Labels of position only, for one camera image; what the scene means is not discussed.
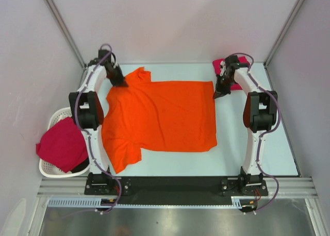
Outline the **orange t shirt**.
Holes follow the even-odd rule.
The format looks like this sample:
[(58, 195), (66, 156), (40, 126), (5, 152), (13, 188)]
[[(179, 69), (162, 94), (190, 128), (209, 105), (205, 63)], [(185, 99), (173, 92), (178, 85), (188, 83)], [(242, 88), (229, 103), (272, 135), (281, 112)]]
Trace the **orange t shirt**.
[(205, 152), (217, 145), (211, 81), (152, 81), (138, 68), (126, 87), (112, 87), (102, 141), (116, 173), (142, 160), (143, 149)]

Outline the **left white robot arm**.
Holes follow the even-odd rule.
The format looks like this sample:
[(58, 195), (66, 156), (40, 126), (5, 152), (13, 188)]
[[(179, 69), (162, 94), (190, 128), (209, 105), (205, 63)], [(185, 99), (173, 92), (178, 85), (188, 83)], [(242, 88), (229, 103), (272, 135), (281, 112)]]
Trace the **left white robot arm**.
[(86, 65), (85, 73), (78, 90), (69, 94), (73, 121), (82, 133), (89, 158), (85, 193), (107, 195), (117, 184), (110, 173), (108, 156), (102, 143), (105, 116), (98, 93), (105, 80), (119, 88), (127, 88), (128, 83), (108, 43), (101, 45), (97, 57)]

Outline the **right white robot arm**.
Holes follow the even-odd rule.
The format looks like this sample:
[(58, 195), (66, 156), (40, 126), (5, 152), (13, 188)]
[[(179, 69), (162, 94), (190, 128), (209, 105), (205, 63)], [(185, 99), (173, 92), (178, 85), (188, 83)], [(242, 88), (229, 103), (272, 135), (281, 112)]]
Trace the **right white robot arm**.
[(242, 90), (246, 95), (243, 124), (248, 140), (245, 160), (237, 179), (221, 181), (224, 196), (265, 196), (268, 194), (262, 169), (263, 151), (267, 135), (275, 131), (281, 122), (277, 92), (264, 89), (251, 73), (253, 60), (247, 54), (232, 54), (225, 59), (213, 61), (216, 74), (214, 99)]

